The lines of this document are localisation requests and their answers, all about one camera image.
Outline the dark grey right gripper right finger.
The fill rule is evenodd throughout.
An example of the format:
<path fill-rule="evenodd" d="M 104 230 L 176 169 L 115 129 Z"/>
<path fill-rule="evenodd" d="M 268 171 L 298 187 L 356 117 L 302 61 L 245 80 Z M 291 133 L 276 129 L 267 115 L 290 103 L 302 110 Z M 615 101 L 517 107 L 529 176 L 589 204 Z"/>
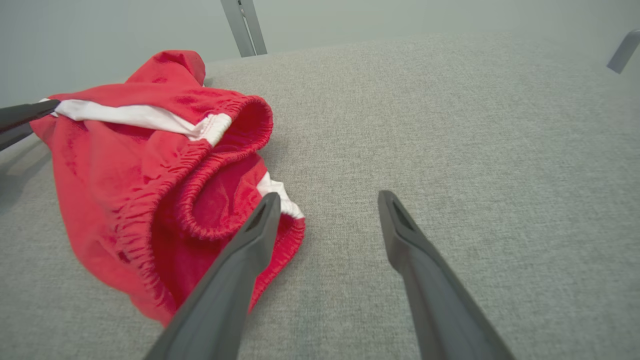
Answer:
<path fill-rule="evenodd" d="M 403 279 L 423 360 L 512 360 L 514 355 L 400 199 L 378 194 L 387 258 Z"/>

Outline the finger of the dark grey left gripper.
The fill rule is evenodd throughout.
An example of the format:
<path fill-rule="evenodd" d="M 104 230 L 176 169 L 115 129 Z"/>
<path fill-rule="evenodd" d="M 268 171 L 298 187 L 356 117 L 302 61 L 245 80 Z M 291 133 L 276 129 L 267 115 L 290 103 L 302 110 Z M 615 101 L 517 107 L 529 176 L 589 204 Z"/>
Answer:
<path fill-rule="evenodd" d="M 4 151 L 32 134 L 29 123 L 0 133 L 0 151 Z"/>
<path fill-rule="evenodd" d="M 60 100 L 50 99 L 34 104 L 3 107 L 0 109 L 0 133 L 9 132 L 9 130 L 26 125 L 30 121 L 48 116 L 57 109 L 60 103 Z"/>

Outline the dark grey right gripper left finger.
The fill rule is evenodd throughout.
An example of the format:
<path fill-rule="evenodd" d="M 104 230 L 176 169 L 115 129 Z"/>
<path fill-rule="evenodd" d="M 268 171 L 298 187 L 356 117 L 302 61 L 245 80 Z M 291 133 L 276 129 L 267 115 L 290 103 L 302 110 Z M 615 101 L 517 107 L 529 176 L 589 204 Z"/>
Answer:
<path fill-rule="evenodd" d="M 281 197 L 268 193 L 227 244 L 147 360 L 235 360 L 260 274 L 269 266 L 281 218 Z"/>

